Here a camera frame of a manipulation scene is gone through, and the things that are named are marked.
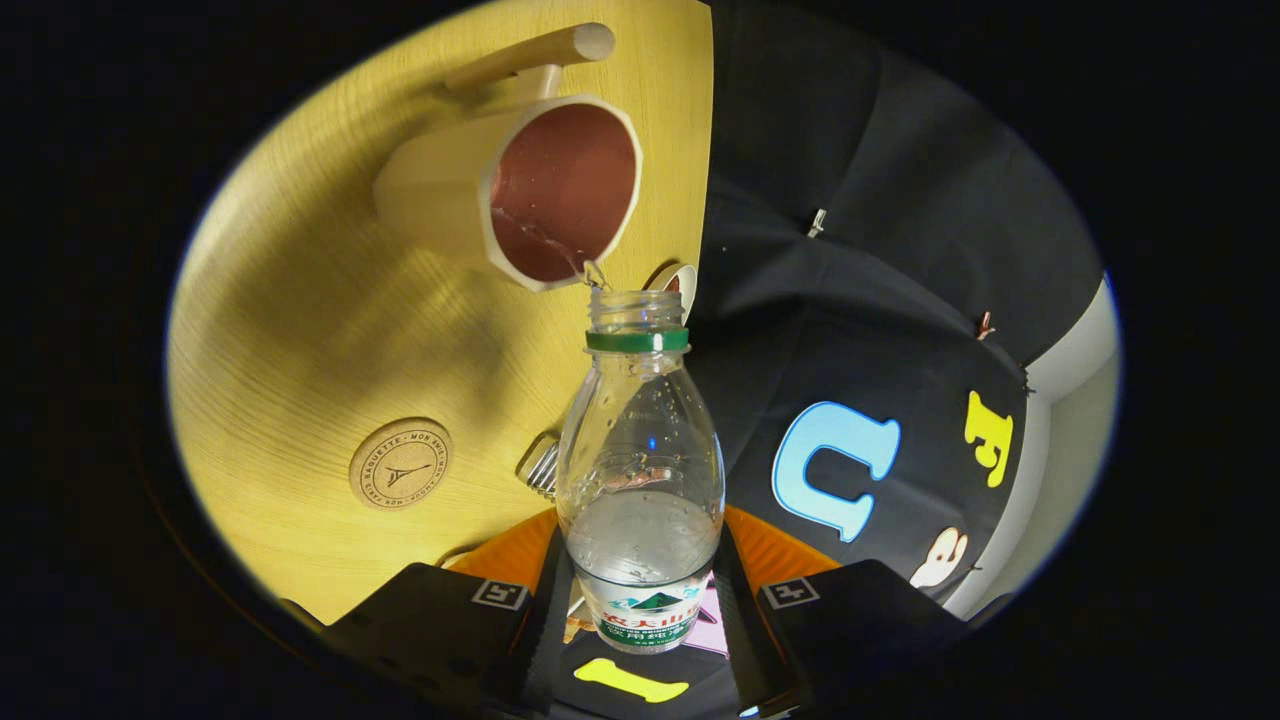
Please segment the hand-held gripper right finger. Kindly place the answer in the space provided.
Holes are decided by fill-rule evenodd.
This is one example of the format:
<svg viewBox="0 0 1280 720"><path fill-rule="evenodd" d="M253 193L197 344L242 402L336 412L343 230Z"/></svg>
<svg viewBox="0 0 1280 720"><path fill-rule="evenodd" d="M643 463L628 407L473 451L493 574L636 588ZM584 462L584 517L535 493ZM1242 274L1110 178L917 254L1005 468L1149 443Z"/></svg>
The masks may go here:
<svg viewBox="0 0 1280 720"><path fill-rule="evenodd" d="M740 703L764 717L846 717L966 634L887 565L842 565L735 506L713 574Z"/></svg>

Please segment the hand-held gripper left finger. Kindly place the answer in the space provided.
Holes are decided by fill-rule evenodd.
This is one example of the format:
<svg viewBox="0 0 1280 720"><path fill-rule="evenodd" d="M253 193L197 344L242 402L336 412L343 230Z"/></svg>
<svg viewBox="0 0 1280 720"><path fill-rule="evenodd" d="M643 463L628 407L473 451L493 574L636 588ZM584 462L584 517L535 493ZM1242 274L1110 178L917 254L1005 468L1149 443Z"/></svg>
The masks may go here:
<svg viewBox="0 0 1280 720"><path fill-rule="evenodd" d="M572 568L554 510L448 568L412 562L323 630L425 717L545 717Z"/></svg>

